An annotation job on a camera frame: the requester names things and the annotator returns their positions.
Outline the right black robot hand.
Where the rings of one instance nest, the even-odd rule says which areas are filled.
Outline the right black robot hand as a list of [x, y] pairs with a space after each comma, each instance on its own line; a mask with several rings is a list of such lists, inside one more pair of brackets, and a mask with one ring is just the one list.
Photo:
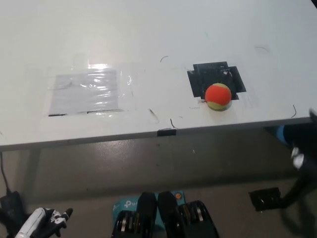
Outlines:
[[287, 125], [284, 137], [292, 147], [291, 159], [295, 168], [317, 174], [317, 113], [310, 109], [310, 122]]

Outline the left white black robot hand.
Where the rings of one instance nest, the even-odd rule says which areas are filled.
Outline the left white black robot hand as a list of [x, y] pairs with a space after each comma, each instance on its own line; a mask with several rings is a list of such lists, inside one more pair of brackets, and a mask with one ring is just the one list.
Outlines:
[[15, 238], [50, 238], [53, 235], [60, 238], [60, 230], [66, 229], [66, 223], [72, 213], [72, 208], [63, 213], [55, 209], [37, 208], [22, 225]]

